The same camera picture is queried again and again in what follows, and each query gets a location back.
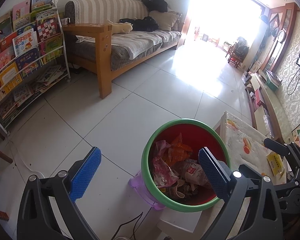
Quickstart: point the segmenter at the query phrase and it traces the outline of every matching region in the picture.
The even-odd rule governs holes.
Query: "black bag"
[[[143,20],[137,19],[120,19],[120,23],[131,23],[132,24],[132,30],[133,31],[141,31],[141,32],[153,32],[155,30],[159,29],[159,26],[157,25],[156,21],[150,17],[144,17]]]
[[[168,4],[164,0],[141,0],[148,11],[167,12]]]

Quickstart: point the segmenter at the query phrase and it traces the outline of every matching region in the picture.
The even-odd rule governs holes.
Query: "green trash can rim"
[[[208,125],[206,125],[203,122],[200,122],[198,120],[194,120],[194,119],[187,119],[187,118],[182,118],[182,119],[176,119],[176,120],[172,120],[170,122],[165,123],[164,125],[162,125],[161,127],[159,127],[154,133],[153,135],[150,137],[150,139],[148,140],[144,150],[143,150],[143,154],[142,154],[142,158],[141,158],[141,173],[142,173],[142,178],[146,184],[147,189],[150,191],[150,193],[163,205],[165,205],[166,207],[169,207],[171,209],[174,209],[176,211],[180,211],[180,212],[198,212],[198,211],[202,211],[205,209],[208,209],[210,207],[212,207],[213,205],[215,205],[220,199],[218,197],[215,197],[214,199],[210,200],[207,203],[201,204],[201,205],[196,205],[196,206],[190,206],[190,205],[184,205],[178,202],[173,201],[172,199],[168,198],[167,196],[165,196],[158,188],[157,186],[154,184],[154,181],[151,177],[150,174],[150,170],[149,170],[149,165],[148,165],[148,158],[149,158],[149,151],[151,148],[152,143],[154,142],[154,140],[157,138],[157,136],[164,131],[165,129],[167,129],[168,127],[171,127],[173,125],[176,124],[183,124],[183,123],[187,123],[187,124],[193,124],[196,126],[199,126],[205,130],[207,130],[220,144],[223,153],[225,155],[226,161],[227,161],[227,165],[228,167],[231,169],[230,166],[230,158],[228,155],[228,151],[226,149],[225,144],[223,143],[223,141],[221,140],[220,136]]]

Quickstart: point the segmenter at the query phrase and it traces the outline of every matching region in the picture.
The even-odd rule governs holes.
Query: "wooden armrest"
[[[79,23],[68,24],[62,27],[64,32],[72,35],[80,35],[95,38],[98,33],[112,31],[112,25],[108,24],[93,24],[93,23]]]

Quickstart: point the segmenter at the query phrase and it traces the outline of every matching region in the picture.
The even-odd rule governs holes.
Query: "metal screw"
[[[234,171],[233,176],[235,176],[236,178],[240,178],[242,174],[239,171]]]
[[[29,177],[29,181],[34,181],[35,180],[35,175],[31,175],[30,177]]]
[[[263,180],[266,181],[266,182],[270,182],[271,181],[271,179],[268,176],[264,176]]]
[[[59,173],[58,173],[58,176],[60,177],[60,178],[63,178],[63,177],[65,177],[67,175],[67,172],[66,171],[59,171]]]

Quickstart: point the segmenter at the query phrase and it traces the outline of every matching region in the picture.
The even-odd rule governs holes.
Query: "round clock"
[[[279,31],[279,33],[278,33],[278,41],[279,42],[283,42],[285,38],[286,38],[286,32],[285,32],[285,30]]]

